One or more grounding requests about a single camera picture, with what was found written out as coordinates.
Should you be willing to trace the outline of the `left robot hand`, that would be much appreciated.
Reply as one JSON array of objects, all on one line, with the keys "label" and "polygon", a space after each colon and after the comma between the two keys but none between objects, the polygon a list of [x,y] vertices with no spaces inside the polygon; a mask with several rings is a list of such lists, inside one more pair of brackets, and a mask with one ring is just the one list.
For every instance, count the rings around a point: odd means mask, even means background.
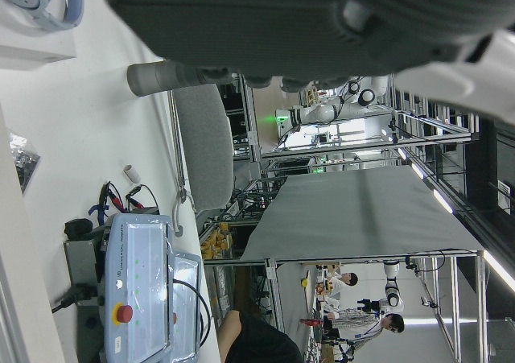
[{"label": "left robot hand", "polygon": [[514,0],[106,0],[157,56],[318,80],[393,74],[405,92],[514,121]]}]

